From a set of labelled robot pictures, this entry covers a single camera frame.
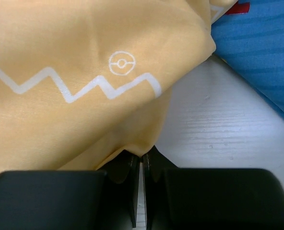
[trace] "white circle logo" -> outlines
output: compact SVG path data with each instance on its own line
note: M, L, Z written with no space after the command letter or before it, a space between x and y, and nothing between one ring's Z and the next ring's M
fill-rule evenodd
M109 58L109 70L119 76L126 76L136 65L136 59L131 53L117 51Z

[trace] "white wooden surface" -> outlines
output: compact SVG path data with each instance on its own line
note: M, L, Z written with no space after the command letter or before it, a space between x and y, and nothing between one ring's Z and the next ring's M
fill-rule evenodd
M284 187L284 121L216 57L174 86L156 146L179 167L264 168ZM138 212L142 230L142 196Z

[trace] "blue cloth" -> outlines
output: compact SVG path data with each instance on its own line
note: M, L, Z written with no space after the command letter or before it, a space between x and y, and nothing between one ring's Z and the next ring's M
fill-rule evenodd
M224 15L213 24L215 54L284 119L284 0L249 2L248 13Z

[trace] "cloth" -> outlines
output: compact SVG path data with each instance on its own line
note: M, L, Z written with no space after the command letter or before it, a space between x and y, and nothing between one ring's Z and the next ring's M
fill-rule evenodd
M247 13L212 26L216 54L244 77L284 119L284 0L240 0Z
M0 0L0 172L92 170L156 142L233 0Z

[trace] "zigzag pattern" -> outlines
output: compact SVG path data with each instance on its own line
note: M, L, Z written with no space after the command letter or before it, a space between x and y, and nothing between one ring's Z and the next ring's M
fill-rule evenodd
M64 100L67 103L73 103L80 97L84 96L86 93L88 93L90 90L95 88L96 86L99 86L103 93L106 95L106 97L110 100L120 96L127 90L135 87L142 81L148 81L151 87L154 90L154 93L156 97L161 95L161 86L160 83L157 81L157 79L150 73L144 73L141 74L140 76L136 77L133 81L122 85L118 87L117 89L114 89L113 86L107 81L107 79L104 76L97 76L95 77L92 81L90 81L86 86L84 86L79 92L77 92L75 95L72 95L70 92L69 88L66 86L62 78L58 75L58 73L51 67L46 67L39 71L37 74L32 76L29 80L24 82L21 85L16 84L10 78L7 74L5 74L1 69L0 69L0 80L3 81L8 87L10 87L14 93L17 94L23 94L27 92L28 90L32 89L36 85L38 85L41 81L44 79L50 77L58 89L60 90Z

